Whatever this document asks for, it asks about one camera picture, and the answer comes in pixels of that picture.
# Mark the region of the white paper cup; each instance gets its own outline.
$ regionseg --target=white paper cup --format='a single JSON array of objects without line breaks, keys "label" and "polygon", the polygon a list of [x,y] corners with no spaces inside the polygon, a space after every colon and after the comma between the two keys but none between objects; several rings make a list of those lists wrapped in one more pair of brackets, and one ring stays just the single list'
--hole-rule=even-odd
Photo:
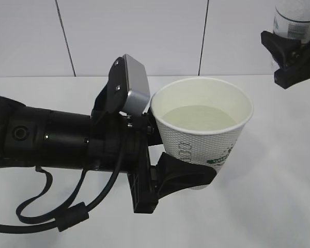
[{"label": "white paper cup", "polygon": [[[194,131],[175,127],[163,120],[169,111],[193,105],[220,109],[237,124],[216,131]],[[241,89],[207,77],[178,80],[163,87],[152,97],[150,107],[166,153],[189,163],[211,166],[217,172],[253,114],[253,104]]]}]

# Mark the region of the white table surface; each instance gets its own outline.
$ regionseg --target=white table surface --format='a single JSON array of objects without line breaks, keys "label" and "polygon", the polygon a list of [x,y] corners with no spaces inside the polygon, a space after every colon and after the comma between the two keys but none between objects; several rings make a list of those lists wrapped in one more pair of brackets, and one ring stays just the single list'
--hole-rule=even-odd
[{"label": "white table surface", "polygon": [[[0,234],[0,247],[310,247],[310,80],[283,90],[271,75],[214,76],[255,104],[225,166],[207,188],[160,200],[152,215],[134,214],[125,174],[90,219],[59,233]],[[182,77],[150,77],[151,92]],[[0,78],[0,95],[27,105],[89,114],[105,77]],[[162,146],[151,148],[156,164]],[[74,189],[79,171],[49,169],[51,190],[25,211],[39,215]],[[90,172],[76,202],[90,202],[109,173]],[[17,224],[16,206],[38,194],[33,168],[0,169],[0,223]]]}]

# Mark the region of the water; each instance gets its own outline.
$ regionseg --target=water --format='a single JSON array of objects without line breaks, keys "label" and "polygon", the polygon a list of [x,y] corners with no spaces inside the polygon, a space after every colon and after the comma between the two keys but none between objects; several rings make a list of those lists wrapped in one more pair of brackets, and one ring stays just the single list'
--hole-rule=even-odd
[{"label": "water", "polygon": [[194,131],[215,131],[237,124],[224,111],[200,105],[176,108],[166,113],[162,119],[175,127]]}]

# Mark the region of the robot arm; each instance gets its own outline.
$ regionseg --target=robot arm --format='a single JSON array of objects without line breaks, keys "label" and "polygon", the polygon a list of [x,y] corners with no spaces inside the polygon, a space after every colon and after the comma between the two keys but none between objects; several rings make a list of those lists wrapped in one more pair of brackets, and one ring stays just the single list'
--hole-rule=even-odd
[{"label": "robot arm", "polygon": [[[121,172],[128,176],[135,213],[153,213],[160,198],[210,184],[216,176],[211,167],[180,161],[166,153],[156,166],[150,164],[148,146],[162,140],[151,111],[143,113],[149,98],[145,68],[129,55],[113,63],[90,116],[33,108],[0,96],[0,168],[35,166],[47,179],[38,196],[16,209],[19,220],[32,225],[0,225],[0,233],[36,233],[55,227],[63,231],[88,219],[88,213],[107,196]],[[59,207],[41,216],[22,216],[23,209],[52,184],[52,175],[43,167],[81,169],[82,174],[71,196]],[[112,171],[112,175],[91,203],[71,206],[90,170]]]}]

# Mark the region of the white tiled wall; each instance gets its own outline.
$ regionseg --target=white tiled wall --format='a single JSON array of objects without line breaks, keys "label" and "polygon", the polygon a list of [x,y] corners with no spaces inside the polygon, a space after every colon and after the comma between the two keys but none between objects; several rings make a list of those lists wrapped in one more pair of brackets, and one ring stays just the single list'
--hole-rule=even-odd
[{"label": "white tiled wall", "polygon": [[271,74],[260,34],[272,30],[275,0],[211,0],[201,75]]},{"label": "white tiled wall", "polygon": [[72,76],[54,0],[0,0],[0,76]]},{"label": "white tiled wall", "polygon": [[78,76],[128,53],[149,75],[196,75],[207,0],[59,0]]},{"label": "white tiled wall", "polygon": [[[270,74],[275,0],[210,0],[200,74]],[[207,0],[0,0],[0,76],[107,75],[129,53],[149,75],[197,75]]]}]

